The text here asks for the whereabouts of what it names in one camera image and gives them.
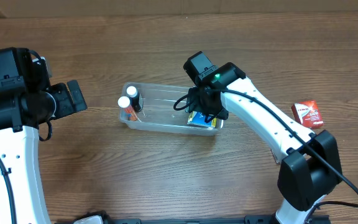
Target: small bottle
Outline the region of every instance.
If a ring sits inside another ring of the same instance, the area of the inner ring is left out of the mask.
[[[129,119],[131,121],[137,121],[137,116],[133,107],[131,106],[131,101],[128,97],[122,96],[118,99],[118,106],[124,109],[124,111],[129,114]]]
[[[130,86],[127,88],[127,94],[131,99],[131,105],[136,112],[139,112],[143,108],[143,98],[142,95],[137,91],[134,86]]]

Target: wood grain surface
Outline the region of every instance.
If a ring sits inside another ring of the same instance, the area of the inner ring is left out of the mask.
[[[0,49],[11,46],[49,58],[52,83],[77,79],[89,106],[54,121],[39,146],[53,221],[101,209],[144,220],[276,211],[279,166],[234,115],[215,137],[137,131],[117,118],[125,82],[192,86],[182,66],[199,50],[242,68],[290,116],[293,103],[316,100],[358,186],[358,12],[0,19]],[[327,199],[358,202],[343,183]],[[354,208],[317,214],[358,223]]]
[[[0,0],[0,17],[358,11],[358,0]]]

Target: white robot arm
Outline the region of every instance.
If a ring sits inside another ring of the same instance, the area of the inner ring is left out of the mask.
[[[266,99],[249,78],[239,78],[229,84],[227,89],[246,93],[261,101],[286,122],[292,130],[296,131],[305,142],[311,139],[310,134],[314,134],[311,129],[298,124]],[[276,118],[252,100],[233,93],[221,93],[221,100],[225,109],[237,115],[268,144],[277,163],[281,163],[282,159],[288,156],[289,148],[298,149],[302,146],[298,140],[290,136]],[[321,196],[315,203],[320,202],[324,196]],[[275,215],[280,224],[303,223],[310,210],[311,208],[308,211],[299,211],[284,199],[282,206]]]
[[[76,80],[67,88],[64,83],[51,86],[50,77],[46,59],[33,50],[0,50],[1,224],[50,224],[39,171],[39,141],[51,138],[51,120],[87,109]],[[39,136],[42,123],[48,124],[46,139]]]

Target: transparent tray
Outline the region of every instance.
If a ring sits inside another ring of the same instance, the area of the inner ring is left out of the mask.
[[[119,119],[128,127],[139,130],[161,131],[180,134],[198,134],[212,136],[223,126],[223,121],[217,119],[215,128],[205,128],[187,124],[189,113],[185,110],[175,111],[173,104],[188,92],[188,87],[168,86],[149,83],[125,83],[121,96],[126,96],[126,89],[134,86],[143,97],[143,109],[137,113],[138,121],[129,121],[125,111],[120,108]],[[185,106],[186,100],[178,107]]]

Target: white bottle cap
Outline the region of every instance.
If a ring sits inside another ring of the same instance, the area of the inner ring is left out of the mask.
[[[130,105],[131,101],[128,97],[122,96],[118,99],[118,106],[121,108],[127,108]]]
[[[127,88],[127,94],[130,97],[135,97],[137,95],[137,89],[134,86],[130,86]]]

